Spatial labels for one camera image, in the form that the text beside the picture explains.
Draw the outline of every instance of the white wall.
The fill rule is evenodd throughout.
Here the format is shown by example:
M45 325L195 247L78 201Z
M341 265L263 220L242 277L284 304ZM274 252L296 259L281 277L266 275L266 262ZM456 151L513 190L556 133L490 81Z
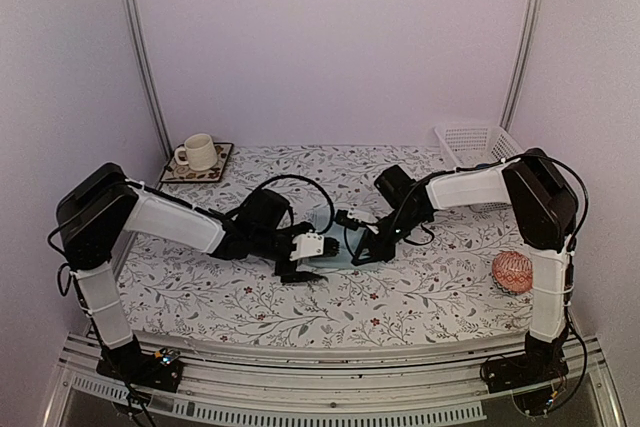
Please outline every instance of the white wall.
M640 0L543 0L513 134L589 187L574 302L640 425Z
M176 143L424 144L498 121L526 0L139 0Z
M121 0L0 0L0 425L36 425L69 329L49 250L57 202L106 161L154 179L160 150Z

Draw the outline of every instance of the vine pattern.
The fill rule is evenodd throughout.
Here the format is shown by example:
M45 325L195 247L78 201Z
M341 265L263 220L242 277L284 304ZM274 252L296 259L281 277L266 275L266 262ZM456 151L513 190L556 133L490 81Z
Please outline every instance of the vine pattern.
M224 212L260 182L295 173L319 182L337 208L385 215L390 207L373 181L393 164L414 177L444 167L439 154L419 147L239 147L219 184L164 190ZM291 201L297 220L325 208L323 197L298 181L271 187ZM526 330L531 296L504 294L490 274L500 252L526 252L511 210L478 214L461 207L437 212L429 227L433 242L400 243L387 264L307 266L327 281L296 286L281 285L272 263L261 259L222 261L138 235L118 283L133 328L214 342L391 346ZM414 236L423 240L419 229Z

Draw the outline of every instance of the aluminum frame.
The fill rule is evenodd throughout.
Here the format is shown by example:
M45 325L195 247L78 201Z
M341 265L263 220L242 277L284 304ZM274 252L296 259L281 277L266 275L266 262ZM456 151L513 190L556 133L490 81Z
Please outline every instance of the aluminum frame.
M143 349L149 351L171 339L143 333L138 336ZM362 351L369 349L341 349L343 355L352 351L360 362L336 361L335 352L322 349L310 349L316 352L303 354L306 359L290 355L292 358L287 362L285 351L293 354L295 349L264 348L259 352L252 349L250 356L243 346L229 348L209 344L204 346L206 351L183 348L184 377L176 394L140 390L152 394L150 411L204 423L209 423L206 417L217 411L265 419L309 419L310 425L320 425L318 419L340 417L346 419L347 424L358 426L374 417L397 419L426 415L426 412L451 412L458 407L511 395L510 392L489 394L478 376L480 365L488 357L521 352L521 339L520 346L514 348L512 341L516 336L506 337L510 339L506 347L497 344L491 347L484 340L460 342L463 345L456 346L457 354L453 356L433 348L436 346L396 347L379 355L374 354L379 350L376 349L369 358L362 357ZM589 337L586 342L591 382L584 387L589 386L595 392L603 425L622 427L624 419L598 341ZM69 336L57 368L57 392L54 392L57 395L50 403L44 426L59 427L64 404L74 387L99 397L107 396L107 400L121 400L122 392L118 393L123 389L121 383L95 373L99 356L95 339ZM582 348L576 339L565 344L565 356L570 366L569 378L579 376ZM517 389L513 393L543 385Z
M167 124L164 120L160 101L158 100L158 92L156 91L153 74L151 72L151 64L147 56L147 48L142 33L142 23L140 20L140 12L137 0L122 0L124 10L129 24L129 33L131 34L131 43L133 44L136 56L138 71L142 80L142 87L147 98L149 112L153 120L153 126L160 142L160 147L165 158L168 160L173 155L173 147L169 137Z
M520 98L522 83L529 60L529 53L531 52L531 45L533 44L533 35L538 23L538 13L541 3L542 0L527 0L527 10L522 27L522 35L520 37L520 46L518 47L518 56L511 76L507 100L500 118L500 127L507 132L511 128L516 114L518 99Z

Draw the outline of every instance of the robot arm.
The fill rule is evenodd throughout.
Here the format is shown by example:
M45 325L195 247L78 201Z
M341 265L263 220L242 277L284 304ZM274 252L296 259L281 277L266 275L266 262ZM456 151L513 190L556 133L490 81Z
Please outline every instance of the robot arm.
M142 353L131 331L110 263L121 232L151 234L220 259L274 260L283 283L317 280L321 276L298 272L298 262L336 255L338 242L316 234L307 222L278 229L289 210L284 197L266 189L223 215L131 181L115 164L89 176L60 202L56 216L78 297L103 346L98 371L175 391L182 369L175 353Z
M573 290L572 256L578 202L566 180L542 150L495 166L434 173L411 179L399 166L374 182L393 212L378 222L359 223L338 211L336 221L348 228L365 226L353 264L389 261L395 244L418 225L433 222L437 210L479 203L511 204L533 264L533 316L525 339L525 358L489 362L489 388L511 389L566 373L562 343L568 329L566 305Z

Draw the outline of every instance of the decorated egg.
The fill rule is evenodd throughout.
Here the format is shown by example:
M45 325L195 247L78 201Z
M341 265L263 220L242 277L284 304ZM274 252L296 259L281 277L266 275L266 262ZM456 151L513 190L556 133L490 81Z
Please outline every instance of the decorated egg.
M498 287L509 293L524 294L533 286L533 266L529 258L519 252L502 252L493 259L493 279Z

